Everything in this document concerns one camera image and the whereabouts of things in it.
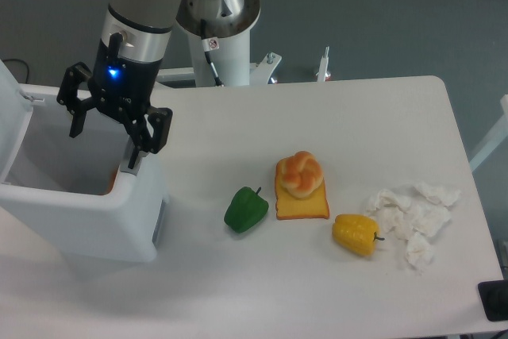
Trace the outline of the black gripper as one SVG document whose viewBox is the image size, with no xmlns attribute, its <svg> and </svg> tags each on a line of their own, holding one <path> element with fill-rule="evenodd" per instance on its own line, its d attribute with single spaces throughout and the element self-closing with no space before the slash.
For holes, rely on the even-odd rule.
<svg viewBox="0 0 508 339">
<path fill-rule="evenodd" d="M 92 109 L 121 123 L 131 146 L 128 169 L 134 169 L 140 152 L 156 154 L 167 143 L 172 110 L 150 101 L 160 62 L 129 60 L 120 48 L 101 43 L 92 70 L 83 62 L 68 67 L 56 100 L 72 116 L 70 137 L 83 131 Z"/>
</svg>

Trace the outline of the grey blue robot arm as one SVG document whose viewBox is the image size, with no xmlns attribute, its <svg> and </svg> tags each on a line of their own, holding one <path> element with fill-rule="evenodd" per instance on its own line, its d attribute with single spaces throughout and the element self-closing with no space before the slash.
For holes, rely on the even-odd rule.
<svg viewBox="0 0 508 339">
<path fill-rule="evenodd" d="M 72 116 L 71 136 L 90 110 L 114 119 L 129 135 L 121 168 L 136 172 L 167 143 L 173 113 L 151 95 L 173 29 L 188 37 L 198 86 L 246 86 L 259 16 L 260 0 L 110 0 L 94 66 L 68 67 L 57 95 Z"/>
</svg>

